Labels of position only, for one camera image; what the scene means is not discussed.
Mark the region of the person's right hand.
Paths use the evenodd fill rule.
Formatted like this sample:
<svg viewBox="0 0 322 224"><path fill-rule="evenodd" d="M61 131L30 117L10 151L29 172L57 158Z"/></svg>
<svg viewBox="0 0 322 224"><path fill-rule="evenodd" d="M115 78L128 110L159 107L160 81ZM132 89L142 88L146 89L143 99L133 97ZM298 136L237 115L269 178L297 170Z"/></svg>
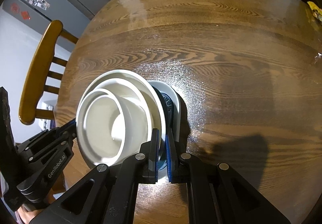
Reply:
<svg viewBox="0 0 322 224"><path fill-rule="evenodd" d="M20 206L15 212L16 221L19 224L29 224L43 209L28 211L24 206Z"/></svg>

